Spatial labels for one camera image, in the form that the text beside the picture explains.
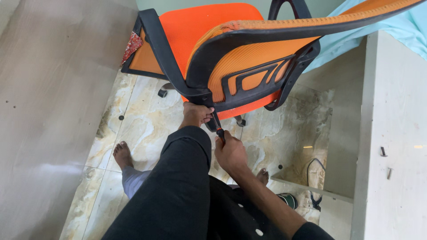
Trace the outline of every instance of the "chair caster wheel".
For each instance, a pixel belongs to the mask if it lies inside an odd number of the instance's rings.
[[[237,123],[238,126],[244,127],[246,126],[246,120],[242,119],[241,123]]]
[[[167,95],[167,90],[159,90],[159,92],[157,93],[157,95],[159,96],[159,97],[166,97],[166,95]]]

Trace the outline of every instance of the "black armrest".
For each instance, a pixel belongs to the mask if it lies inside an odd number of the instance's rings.
[[[310,11],[308,10],[304,0],[272,0],[270,5],[270,12],[268,13],[268,20],[277,19],[280,7],[284,2],[289,2],[291,4],[295,19],[311,18]]]
[[[173,87],[190,102],[213,107],[212,92],[208,88],[189,88],[185,83],[156,11],[139,11],[138,17],[159,66]]]

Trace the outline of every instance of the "office chair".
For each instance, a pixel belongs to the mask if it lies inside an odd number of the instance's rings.
[[[268,20],[247,3],[138,13],[122,72],[168,80],[184,101],[214,107],[217,122],[286,100],[320,52],[319,39],[402,13],[425,0],[366,0],[339,16],[311,18],[304,0],[272,0]],[[294,20],[276,20],[289,2]],[[216,131],[214,121],[206,126]]]

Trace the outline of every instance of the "right hand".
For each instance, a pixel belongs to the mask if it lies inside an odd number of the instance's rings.
[[[228,174],[248,166],[248,155],[242,141],[233,137],[229,131],[224,131],[225,146],[219,137],[215,138],[215,157],[219,165]]]

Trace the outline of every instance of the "hand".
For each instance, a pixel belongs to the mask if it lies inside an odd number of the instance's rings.
[[[215,156],[219,165],[228,174],[248,167],[248,155],[242,141],[233,137],[229,131],[224,131],[225,146],[219,137],[215,137]]]
[[[190,102],[184,102],[184,120],[178,129],[185,126],[197,126],[207,123],[212,118],[214,108],[208,108],[203,105],[196,105]]]

